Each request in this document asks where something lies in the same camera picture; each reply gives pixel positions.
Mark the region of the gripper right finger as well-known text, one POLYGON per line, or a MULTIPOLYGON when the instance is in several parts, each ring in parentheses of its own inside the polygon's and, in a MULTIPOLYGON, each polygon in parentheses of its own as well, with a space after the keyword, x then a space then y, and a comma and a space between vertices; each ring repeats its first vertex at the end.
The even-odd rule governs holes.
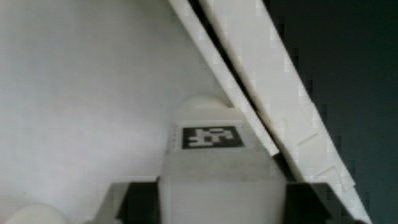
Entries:
POLYGON ((286 185, 282 224, 362 224, 327 183, 286 185))

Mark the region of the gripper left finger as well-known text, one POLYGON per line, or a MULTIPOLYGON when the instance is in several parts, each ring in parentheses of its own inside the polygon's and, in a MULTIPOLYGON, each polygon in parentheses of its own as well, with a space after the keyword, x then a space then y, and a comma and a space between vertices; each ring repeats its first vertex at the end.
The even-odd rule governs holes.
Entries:
POLYGON ((121 224, 160 224, 158 182, 131 182, 115 215, 121 224))

